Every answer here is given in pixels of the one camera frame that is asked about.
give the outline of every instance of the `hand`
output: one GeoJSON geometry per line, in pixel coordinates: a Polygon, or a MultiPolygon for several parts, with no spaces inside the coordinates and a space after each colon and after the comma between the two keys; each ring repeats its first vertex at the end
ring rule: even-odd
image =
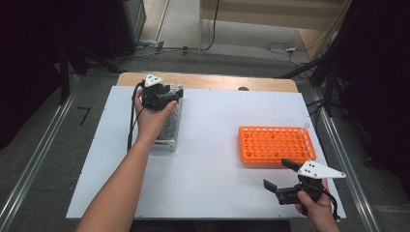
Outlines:
{"type": "Polygon", "coordinates": [[[136,141],[142,140],[150,144],[154,144],[158,135],[161,132],[163,122],[166,117],[172,113],[177,107],[177,102],[170,102],[166,108],[161,111],[152,111],[142,107],[139,97],[142,95],[142,89],[135,93],[135,113],[138,115],[138,136],[136,141]]]}
{"type": "MultiPolygon", "coordinates": [[[[328,182],[323,179],[323,186],[328,189],[328,182]]],[[[313,231],[339,231],[333,217],[331,199],[322,194],[317,202],[314,202],[305,191],[299,191],[298,197],[302,204],[307,207],[307,221],[313,231]]],[[[302,205],[295,205],[296,210],[302,213],[302,205]]]]}

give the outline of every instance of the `orange test tube rack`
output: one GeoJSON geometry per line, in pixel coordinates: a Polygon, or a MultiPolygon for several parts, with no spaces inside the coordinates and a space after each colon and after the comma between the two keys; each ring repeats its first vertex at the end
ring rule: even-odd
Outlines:
{"type": "Polygon", "coordinates": [[[303,164],[316,160],[306,128],[239,127],[241,160],[245,164],[281,164],[289,159],[303,164]]]}

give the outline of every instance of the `black curtain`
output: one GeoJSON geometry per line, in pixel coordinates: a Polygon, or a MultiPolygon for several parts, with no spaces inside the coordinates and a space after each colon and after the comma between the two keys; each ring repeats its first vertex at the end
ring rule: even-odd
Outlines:
{"type": "Polygon", "coordinates": [[[400,178],[410,196],[410,6],[405,1],[354,1],[365,5],[335,58],[349,85],[343,106],[370,136],[365,144],[378,165],[400,178]]]}
{"type": "Polygon", "coordinates": [[[0,2],[0,149],[61,83],[46,9],[36,1],[0,2]]]}

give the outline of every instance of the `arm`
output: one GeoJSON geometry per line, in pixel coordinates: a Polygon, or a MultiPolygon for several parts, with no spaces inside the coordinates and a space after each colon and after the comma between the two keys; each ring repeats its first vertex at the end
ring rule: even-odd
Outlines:
{"type": "MultiPolygon", "coordinates": [[[[135,96],[135,111],[141,112],[141,91],[135,96]]],[[[171,102],[164,110],[144,109],[138,116],[138,136],[124,159],[85,211],[76,231],[129,231],[141,192],[152,145],[166,117],[175,109],[171,102]]]]}
{"type": "MultiPolygon", "coordinates": [[[[328,182],[323,179],[323,186],[328,189],[328,182]]],[[[338,232],[338,227],[333,218],[331,199],[326,194],[322,194],[317,202],[314,202],[305,191],[299,191],[298,197],[302,204],[307,207],[307,221],[310,228],[317,232],[338,232]]],[[[299,213],[302,212],[302,205],[295,205],[299,213]]]]}

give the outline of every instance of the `white table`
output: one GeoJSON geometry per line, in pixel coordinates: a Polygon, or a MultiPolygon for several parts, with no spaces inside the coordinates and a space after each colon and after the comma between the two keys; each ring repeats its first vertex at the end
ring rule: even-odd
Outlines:
{"type": "MultiPolygon", "coordinates": [[[[75,188],[67,218],[81,218],[127,150],[133,87],[115,86],[75,188]]],[[[299,93],[186,89],[175,153],[152,152],[135,218],[299,218],[293,205],[279,205],[263,179],[293,187],[297,174],[275,166],[244,165],[240,126],[311,124],[299,93]]],[[[313,127],[317,160],[325,164],[313,127]]],[[[335,185],[330,192],[345,218],[335,185]]]]}

